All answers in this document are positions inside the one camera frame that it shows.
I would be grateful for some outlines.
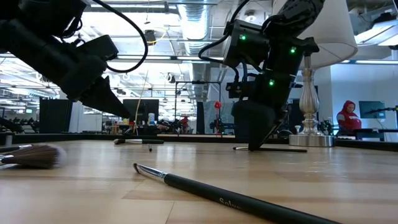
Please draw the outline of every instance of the table lamp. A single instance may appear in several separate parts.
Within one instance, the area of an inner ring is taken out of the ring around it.
[[[278,14],[286,1],[275,0],[272,14]],[[300,97],[300,110],[305,118],[304,129],[301,133],[290,135],[289,144],[291,146],[333,147],[333,136],[326,136],[317,128],[316,114],[320,104],[313,79],[315,69],[342,62],[354,56],[358,51],[346,1],[326,0],[316,21],[299,36],[299,39],[307,37],[314,37],[320,51],[305,57],[301,64],[304,87]]]

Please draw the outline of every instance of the monitor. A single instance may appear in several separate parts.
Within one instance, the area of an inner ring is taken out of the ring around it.
[[[372,110],[384,109],[385,105],[383,101],[360,101],[359,111],[361,113],[361,118],[363,119],[385,119],[386,112],[381,111],[377,113],[370,113]]]
[[[131,114],[130,121],[134,121],[136,118],[138,101],[139,100],[136,100],[136,99],[123,100],[123,105],[127,108],[127,110]],[[139,108],[138,108],[137,121],[138,122],[147,121],[149,113],[154,113],[155,121],[158,121],[159,100],[141,100],[141,102],[139,104]]]

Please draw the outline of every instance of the wooden table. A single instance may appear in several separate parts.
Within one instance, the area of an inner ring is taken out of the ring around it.
[[[341,223],[398,223],[398,154],[308,149],[233,151],[235,144],[114,146],[58,142],[68,165],[0,167],[1,223],[267,223],[135,173],[133,162]]]

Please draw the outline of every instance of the white lampshade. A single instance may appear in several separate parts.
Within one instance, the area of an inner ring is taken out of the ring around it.
[[[272,15],[278,14],[286,1],[275,0]],[[313,68],[333,65],[354,56],[358,47],[346,0],[326,0],[316,21],[299,36],[300,39],[307,37],[314,37],[320,48],[319,53],[311,57]]]

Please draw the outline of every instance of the silver lamp base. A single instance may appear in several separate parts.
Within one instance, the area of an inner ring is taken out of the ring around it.
[[[303,147],[334,147],[335,142],[333,136],[292,134],[289,136],[289,144],[291,146]]]

